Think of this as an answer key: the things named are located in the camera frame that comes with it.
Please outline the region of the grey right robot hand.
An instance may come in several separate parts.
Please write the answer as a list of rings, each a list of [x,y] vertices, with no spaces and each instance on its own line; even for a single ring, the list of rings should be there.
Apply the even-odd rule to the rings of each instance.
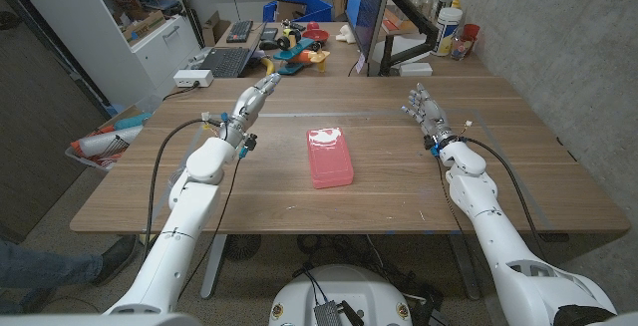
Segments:
[[[431,137],[436,144],[454,137],[446,113],[431,97],[422,83],[410,91],[409,105],[402,106],[402,111],[412,117],[420,126],[425,136]]]

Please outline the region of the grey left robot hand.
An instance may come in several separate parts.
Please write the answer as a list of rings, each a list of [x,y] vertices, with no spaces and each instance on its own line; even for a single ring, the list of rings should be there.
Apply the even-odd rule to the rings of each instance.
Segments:
[[[281,76],[272,73],[253,86],[246,89],[237,99],[236,104],[228,118],[222,137],[233,147],[237,148],[244,138],[244,134],[256,121],[258,114],[265,104],[265,100],[273,92]]]

